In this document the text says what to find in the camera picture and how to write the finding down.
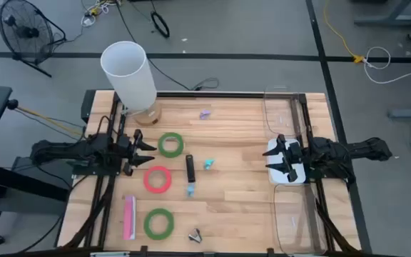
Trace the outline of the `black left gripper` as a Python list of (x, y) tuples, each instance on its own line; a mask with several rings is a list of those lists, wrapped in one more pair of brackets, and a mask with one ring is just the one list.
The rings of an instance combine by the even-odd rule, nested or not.
[[(142, 151), (155, 151), (156, 147), (150, 146), (143, 142), (143, 134), (140, 129), (134, 131), (134, 145)], [(127, 176), (133, 175), (132, 166), (138, 167), (143, 163), (152, 161), (154, 157), (152, 156), (139, 156), (138, 154), (133, 155), (133, 148), (130, 138), (126, 134), (122, 134), (118, 137), (117, 142), (117, 152), (121, 158), (127, 160), (123, 166), (123, 172)]]

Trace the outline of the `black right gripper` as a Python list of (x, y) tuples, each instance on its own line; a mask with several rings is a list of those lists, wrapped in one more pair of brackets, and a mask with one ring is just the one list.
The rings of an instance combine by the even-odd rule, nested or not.
[(302, 149), (297, 141), (290, 143), (287, 149), (285, 143), (286, 140), (283, 134), (278, 134), (276, 138), (269, 140), (268, 150), (263, 156), (277, 156), (279, 153), (285, 152), (284, 162), (270, 163), (265, 166), (282, 173), (288, 173), (288, 181), (296, 182), (301, 176), (304, 177)]

